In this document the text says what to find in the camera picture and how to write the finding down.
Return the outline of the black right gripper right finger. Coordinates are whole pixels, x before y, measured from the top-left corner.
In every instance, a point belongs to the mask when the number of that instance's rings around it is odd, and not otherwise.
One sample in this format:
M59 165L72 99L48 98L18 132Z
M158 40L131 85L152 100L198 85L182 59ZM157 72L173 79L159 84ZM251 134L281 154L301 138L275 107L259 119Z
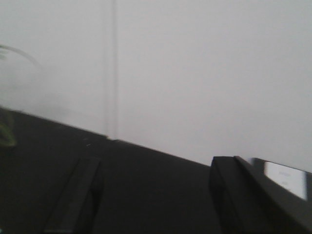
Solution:
M312 174L279 163L215 156L210 192L225 234L310 234Z

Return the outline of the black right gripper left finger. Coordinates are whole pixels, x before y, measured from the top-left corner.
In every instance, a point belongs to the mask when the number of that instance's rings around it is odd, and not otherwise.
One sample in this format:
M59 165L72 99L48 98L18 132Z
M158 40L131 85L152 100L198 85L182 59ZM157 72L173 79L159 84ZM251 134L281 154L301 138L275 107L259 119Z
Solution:
M43 228L44 234L90 234L101 203L101 159L81 158Z

